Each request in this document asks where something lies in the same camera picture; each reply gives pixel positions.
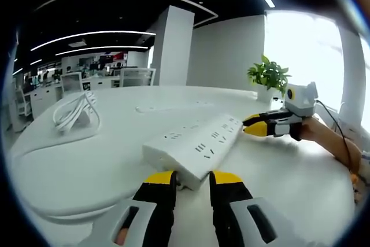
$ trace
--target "office chair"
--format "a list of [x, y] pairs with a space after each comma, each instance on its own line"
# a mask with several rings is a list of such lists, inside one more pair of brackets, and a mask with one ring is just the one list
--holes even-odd
[[23, 91], [20, 89], [16, 90], [16, 105], [18, 115], [27, 117], [31, 114], [31, 103], [29, 101], [25, 101]]
[[124, 68], [121, 69], [120, 87], [153, 86], [156, 69]]
[[71, 72], [61, 75], [60, 81], [62, 85], [63, 97], [68, 94], [83, 91], [82, 77], [80, 72]]

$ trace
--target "green plant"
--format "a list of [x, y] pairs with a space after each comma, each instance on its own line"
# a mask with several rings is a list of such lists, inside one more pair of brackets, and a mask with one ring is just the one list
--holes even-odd
[[285, 94], [285, 89], [288, 84], [287, 75], [289, 68], [281, 68], [276, 62], [270, 62], [268, 58], [262, 55], [262, 64], [254, 63], [255, 67], [248, 69], [248, 78], [252, 83], [257, 83], [270, 88], [276, 88], [282, 95]]

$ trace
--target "black cable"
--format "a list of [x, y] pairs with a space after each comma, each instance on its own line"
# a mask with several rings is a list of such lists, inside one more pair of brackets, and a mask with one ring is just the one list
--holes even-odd
[[327, 107], [321, 101], [319, 101], [318, 99], [316, 100], [316, 102], [320, 103], [324, 107], [324, 109], [326, 110], [326, 112], [328, 112], [329, 116], [333, 119], [334, 123], [339, 128], [339, 131], [341, 132], [341, 135], [342, 135], [342, 138], [343, 138], [343, 142], [344, 142], [344, 144], [346, 146], [346, 150], [347, 150], [348, 161], [349, 161], [349, 170], [351, 170], [351, 167], [352, 167], [351, 153], [350, 153], [349, 148], [347, 146], [346, 138], [345, 138], [345, 135], [343, 134], [343, 131], [342, 131], [341, 127], [339, 126], [338, 122], [335, 120], [335, 118], [333, 117], [333, 115], [330, 113], [330, 111], [327, 109]]

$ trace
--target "potted plant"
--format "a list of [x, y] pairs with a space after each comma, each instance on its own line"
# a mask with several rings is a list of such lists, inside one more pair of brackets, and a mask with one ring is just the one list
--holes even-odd
[[262, 55], [262, 64], [254, 65], [248, 69], [247, 75], [253, 84], [257, 84], [257, 100], [269, 103], [276, 90], [284, 96], [288, 77], [291, 76], [286, 74], [289, 68], [281, 68], [276, 62], [270, 62], [264, 55]]

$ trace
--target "round table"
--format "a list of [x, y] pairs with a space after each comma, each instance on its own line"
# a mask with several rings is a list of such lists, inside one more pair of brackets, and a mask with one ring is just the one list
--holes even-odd
[[[269, 105], [256, 101], [255, 93], [240, 90], [154, 86], [94, 93], [102, 122], [98, 135], [29, 153], [12, 168], [16, 189], [27, 203], [53, 210], [117, 198], [137, 189], [155, 172], [141, 152], [142, 144], [155, 135], [219, 113], [243, 120], [270, 110]], [[8, 158], [50, 140], [52, 114], [67, 99], [31, 123]], [[139, 113], [137, 107], [153, 111]], [[240, 176], [254, 197], [266, 198], [309, 241], [332, 244], [353, 217], [347, 169], [314, 142], [297, 142], [287, 135], [257, 138], [241, 133], [219, 170]], [[51, 221], [27, 205], [25, 209], [52, 244], [75, 244], [91, 231], [92, 219]], [[177, 193], [169, 246], [218, 246], [208, 180], [199, 191]]]

